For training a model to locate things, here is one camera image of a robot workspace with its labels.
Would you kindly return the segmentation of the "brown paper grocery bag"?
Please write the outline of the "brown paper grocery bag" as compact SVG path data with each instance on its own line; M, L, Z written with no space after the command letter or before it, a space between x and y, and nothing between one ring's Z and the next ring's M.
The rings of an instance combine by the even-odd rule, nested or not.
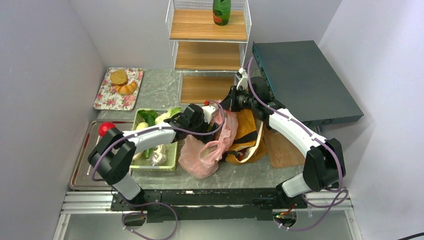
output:
M221 161L233 165L251 164L257 162L267 153L263 140L264 123L254 118L251 109L239 112L225 111L231 117L236 117L238 123L234 141L222 155Z

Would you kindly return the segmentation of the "green romaine lettuce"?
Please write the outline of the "green romaine lettuce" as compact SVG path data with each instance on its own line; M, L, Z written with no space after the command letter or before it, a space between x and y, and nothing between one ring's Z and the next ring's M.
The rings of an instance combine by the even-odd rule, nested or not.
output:
M155 120L159 116L155 110L141 109L137 111L137 117L140 117L149 127L156 125Z

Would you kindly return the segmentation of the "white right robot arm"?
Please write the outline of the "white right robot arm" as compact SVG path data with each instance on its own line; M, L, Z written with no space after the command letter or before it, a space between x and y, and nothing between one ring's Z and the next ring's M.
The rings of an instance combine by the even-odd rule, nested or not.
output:
M284 136L304 156L303 172L279 185L286 197L319 192L334 183L342 187L346 168L341 143L313 132L295 118L285 105L271 96L264 81L254 77L247 82L247 87L231 86L221 105L230 112L251 110L256 119Z

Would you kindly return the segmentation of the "pink plastic bag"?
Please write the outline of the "pink plastic bag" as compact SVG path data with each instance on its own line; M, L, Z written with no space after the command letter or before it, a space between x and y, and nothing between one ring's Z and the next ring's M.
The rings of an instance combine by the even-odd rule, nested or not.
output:
M180 151L179 166L197 179L205 179L219 168L219 161L233 144L238 130L237 115L225 110L212 118L213 123L223 124L214 140L203 143L193 135L188 135Z

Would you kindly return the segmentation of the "green cabbage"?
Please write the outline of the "green cabbage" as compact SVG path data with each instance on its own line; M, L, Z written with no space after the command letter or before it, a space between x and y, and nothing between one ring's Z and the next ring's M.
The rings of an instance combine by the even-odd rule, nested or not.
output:
M161 115L159 115L155 120L154 120L154 122L155 122L155 124L157 125L157 124L159 124L159 123L162 123L162 122L164 122L165 120L167 120L167 119L170 119L170 118L172 118L174 115L176 115L176 114L178 114L178 113L180 113L181 112L181 107L173 107L173 108L170 108L170 109L168 109L168 111L167 112L165 112L165 113L162 113Z

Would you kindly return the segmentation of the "green cucumber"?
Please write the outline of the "green cucumber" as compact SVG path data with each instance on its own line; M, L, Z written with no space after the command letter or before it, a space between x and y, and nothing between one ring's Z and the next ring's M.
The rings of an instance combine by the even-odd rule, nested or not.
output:
M154 151L154 148L152 147L152 148L149 148L149 149L146 149L144 152L143 152L143 156L144 156L144 158L147 160L147 159L149 159L150 157L151 157L151 154L152 154L152 152Z

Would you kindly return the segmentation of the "red tomato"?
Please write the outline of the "red tomato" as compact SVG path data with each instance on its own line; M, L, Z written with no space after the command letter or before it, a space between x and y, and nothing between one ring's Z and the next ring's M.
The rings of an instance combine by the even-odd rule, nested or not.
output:
M98 135L103 137L110 129L116 128L116 125L112 122L103 122L98 128Z

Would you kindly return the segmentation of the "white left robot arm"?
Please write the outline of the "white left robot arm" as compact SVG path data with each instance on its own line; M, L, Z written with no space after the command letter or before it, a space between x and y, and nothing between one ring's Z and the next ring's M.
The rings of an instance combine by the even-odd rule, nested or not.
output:
M207 106L190 104L183 112L141 130L120 131L112 127L101 137L87 161L93 173L100 175L99 181L113 187L128 204L142 205L145 192L129 173L134 155L188 135L211 140L223 127L222 124L210 126L217 113L223 115L225 111L218 102L210 100Z

